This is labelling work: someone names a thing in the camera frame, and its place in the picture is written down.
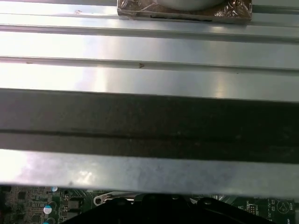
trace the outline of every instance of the black plastic part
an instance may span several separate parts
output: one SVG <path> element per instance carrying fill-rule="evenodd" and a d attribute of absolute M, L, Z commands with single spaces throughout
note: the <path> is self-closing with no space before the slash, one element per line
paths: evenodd
<path fill-rule="evenodd" d="M 131 204 L 117 198 L 86 213 L 65 221 L 63 224 L 272 224 L 231 205 L 207 198 L 197 205 L 183 197 L 170 195 L 145 195 L 141 202 Z"/>
<path fill-rule="evenodd" d="M 1 89 L 0 105 L 0 148 L 299 163 L 297 103 Z"/>

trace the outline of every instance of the metal surface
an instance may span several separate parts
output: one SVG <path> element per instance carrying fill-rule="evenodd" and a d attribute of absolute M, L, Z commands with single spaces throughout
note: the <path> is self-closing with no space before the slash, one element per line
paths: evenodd
<path fill-rule="evenodd" d="M 134 201 L 134 198 L 136 197 L 137 193 L 133 193 L 133 192 L 121 192 L 121 191 L 112 191 L 109 193 L 105 193 L 99 196 L 96 196 L 95 198 L 93 198 L 93 203 L 96 206 L 99 206 L 101 204 L 106 203 L 109 200 L 112 200 L 114 198 L 125 198 L 128 201 Z"/>
<path fill-rule="evenodd" d="M 108 0 L 36 2 L 0 2 L 0 88 L 11 89 L 0 91 L 1 183 L 299 196 L 297 104 L 142 107 L 149 98 L 82 93 L 299 102 L 297 1 L 253 1 L 247 26 L 119 18 Z M 227 141 L 198 142 L 208 133 Z"/>
<path fill-rule="evenodd" d="M 273 9 L 239 26 L 131 20 L 105 2 L 82 4 L 0 2 L 1 88 L 299 101 L 297 14 Z"/>
<path fill-rule="evenodd" d="M 114 189 L 117 186 L 123 190 L 147 192 L 298 196 L 298 165 L 13 150 L 0 150 L 0 154 L 0 170 L 6 170 L 1 173 L 0 182 L 6 184 L 85 189 Z"/>

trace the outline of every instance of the foil-wrapped object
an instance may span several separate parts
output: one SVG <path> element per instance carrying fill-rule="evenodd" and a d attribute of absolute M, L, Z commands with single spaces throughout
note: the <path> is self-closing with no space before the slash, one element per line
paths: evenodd
<path fill-rule="evenodd" d="M 153 0 L 161 6 L 172 8 L 181 11 L 199 11 L 206 8 L 210 8 L 224 0 Z"/>
<path fill-rule="evenodd" d="M 219 5 L 199 11 L 178 11 L 161 6 L 155 0 L 118 0 L 118 14 L 129 17 L 246 23 L 252 18 L 252 0 L 225 0 Z"/>

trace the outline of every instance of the reflective metal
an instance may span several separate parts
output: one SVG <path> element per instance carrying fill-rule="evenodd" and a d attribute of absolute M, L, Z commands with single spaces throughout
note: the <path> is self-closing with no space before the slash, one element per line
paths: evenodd
<path fill-rule="evenodd" d="M 3 184 L 85 189 L 117 187 L 127 191 L 187 194 L 299 196 L 298 165 L 291 164 L 146 159 L 2 149 L 0 170 L 5 170 L 0 175 Z"/>
<path fill-rule="evenodd" d="M 136 197 L 137 193 L 133 192 L 121 192 L 121 191 L 112 191 L 109 193 L 105 193 L 102 195 L 98 195 L 93 198 L 93 203 L 96 206 L 99 206 L 101 204 L 106 203 L 109 200 L 112 200 L 114 198 L 126 198 L 128 201 L 134 201 L 134 198 Z"/>
<path fill-rule="evenodd" d="M 120 69 L 25 62 L 36 61 L 0 63 L 0 88 L 299 101 L 299 77 L 295 71 L 209 67 L 199 67 L 197 71 L 197 67 L 185 70 L 171 64 L 168 67 L 152 64 L 140 69 L 137 63 L 135 69 L 130 68 L 131 64 Z"/>
<path fill-rule="evenodd" d="M 299 102 L 298 1 L 254 0 L 247 26 L 120 18 L 110 0 L 29 1 L 43 3 L 0 2 L 0 88 Z M 291 197 L 297 169 L 0 150 L 5 184 Z"/>

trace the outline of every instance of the circuit board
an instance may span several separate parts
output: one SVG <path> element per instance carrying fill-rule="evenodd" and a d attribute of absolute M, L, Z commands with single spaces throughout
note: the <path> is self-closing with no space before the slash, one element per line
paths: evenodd
<path fill-rule="evenodd" d="M 59 224 L 95 208 L 101 190 L 0 186 L 0 224 Z M 200 199 L 206 196 L 192 196 Z M 276 224 L 295 224 L 293 200 L 210 195 Z"/>
<path fill-rule="evenodd" d="M 100 190 L 0 187 L 0 224 L 58 224 L 96 205 Z"/>

